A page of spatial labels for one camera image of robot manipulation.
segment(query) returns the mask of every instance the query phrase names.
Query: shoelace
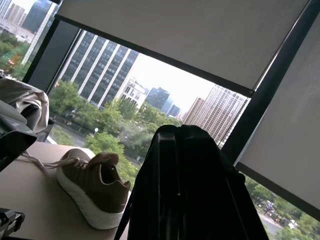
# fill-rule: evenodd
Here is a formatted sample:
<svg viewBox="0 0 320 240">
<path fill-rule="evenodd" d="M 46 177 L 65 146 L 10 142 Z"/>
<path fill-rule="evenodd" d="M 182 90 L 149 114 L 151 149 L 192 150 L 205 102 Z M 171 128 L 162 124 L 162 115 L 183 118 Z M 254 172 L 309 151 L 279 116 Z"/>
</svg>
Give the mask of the shoelace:
<svg viewBox="0 0 320 240">
<path fill-rule="evenodd" d="M 61 167 L 63 165 L 75 163 L 75 166 L 77 168 L 82 168 L 85 169 L 88 162 L 86 160 L 80 159 L 77 156 L 70 156 L 67 157 L 66 159 L 60 160 L 60 161 L 55 161 L 55 162 L 41 162 L 39 159 L 31 156 L 27 152 L 23 153 L 17 160 L 22 160 L 22 161 L 27 161 L 31 162 L 41 168 L 44 169 L 56 169 L 58 167 Z"/>
</svg>

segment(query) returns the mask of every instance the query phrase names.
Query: shoe tongue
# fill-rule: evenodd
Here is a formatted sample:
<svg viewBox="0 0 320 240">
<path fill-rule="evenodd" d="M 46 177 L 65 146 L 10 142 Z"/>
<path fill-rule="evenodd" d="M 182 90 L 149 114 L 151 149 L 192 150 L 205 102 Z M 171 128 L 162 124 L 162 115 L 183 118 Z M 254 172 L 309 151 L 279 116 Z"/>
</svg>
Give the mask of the shoe tongue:
<svg viewBox="0 0 320 240">
<path fill-rule="evenodd" d="M 116 153 L 101 152 L 95 155 L 88 163 L 87 168 L 95 166 L 97 164 L 117 165 L 119 156 Z"/>
</svg>

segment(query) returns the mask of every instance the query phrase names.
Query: white shoe sole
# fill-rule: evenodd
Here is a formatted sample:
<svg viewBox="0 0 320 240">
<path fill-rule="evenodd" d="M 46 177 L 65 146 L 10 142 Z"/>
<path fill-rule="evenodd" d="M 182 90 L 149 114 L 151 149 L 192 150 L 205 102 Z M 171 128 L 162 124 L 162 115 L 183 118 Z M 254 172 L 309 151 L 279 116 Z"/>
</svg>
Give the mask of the white shoe sole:
<svg viewBox="0 0 320 240">
<path fill-rule="evenodd" d="M 81 187 L 69 180 L 61 167 L 56 169 L 56 178 L 61 187 L 73 198 L 84 218 L 92 227 L 106 230 L 119 226 L 123 212 L 110 213 L 99 209 Z"/>
</svg>

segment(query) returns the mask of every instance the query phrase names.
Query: black backpack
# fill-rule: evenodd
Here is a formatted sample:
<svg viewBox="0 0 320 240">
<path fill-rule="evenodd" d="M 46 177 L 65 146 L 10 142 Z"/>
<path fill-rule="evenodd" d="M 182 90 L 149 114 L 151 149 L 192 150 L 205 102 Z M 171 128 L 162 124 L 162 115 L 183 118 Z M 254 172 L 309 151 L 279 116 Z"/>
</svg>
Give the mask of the black backpack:
<svg viewBox="0 0 320 240">
<path fill-rule="evenodd" d="M 267 240 L 245 177 L 197 126 L 154 134 L 115 235 L 128 240 Z"/>
</svg>

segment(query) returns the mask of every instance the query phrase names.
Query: sky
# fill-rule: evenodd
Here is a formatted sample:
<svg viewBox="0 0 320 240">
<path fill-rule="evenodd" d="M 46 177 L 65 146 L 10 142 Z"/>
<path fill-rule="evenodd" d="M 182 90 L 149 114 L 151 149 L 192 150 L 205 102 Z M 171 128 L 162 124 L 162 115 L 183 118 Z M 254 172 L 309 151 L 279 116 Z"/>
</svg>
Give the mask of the sky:
<svg viewBox="0 0 320 240">
<path fill-rule="evenodd" d="M 27 14 L 30 11 L 30 9 L 35 1 L 36 0 L 12 0 L 11 3 L 17 4 L 18 6 L 24 8 L 25 13 Z"/>
<path fill-rule="evenodd" d="M 161 87 L 183 112 L 187 112 L 197 97 L 205 99 L 215 85 L 189 72 L 139 54 L 129 77 L 135 77 L 144 88 Z"/>
</svg>

